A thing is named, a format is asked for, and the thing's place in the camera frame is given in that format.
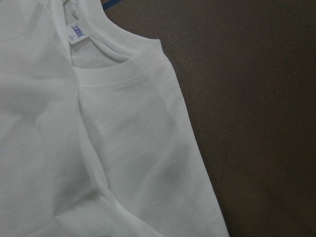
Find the white long-sleeve printed shirt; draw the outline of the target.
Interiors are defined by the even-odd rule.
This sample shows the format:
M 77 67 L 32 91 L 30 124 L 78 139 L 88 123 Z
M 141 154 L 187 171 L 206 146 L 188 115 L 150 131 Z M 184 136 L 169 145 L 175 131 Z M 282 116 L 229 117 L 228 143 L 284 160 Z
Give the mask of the white long-sleeve printed shirt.
M 229 234 L 160 41 L 98 0 L 0 3 L 0 234 Z

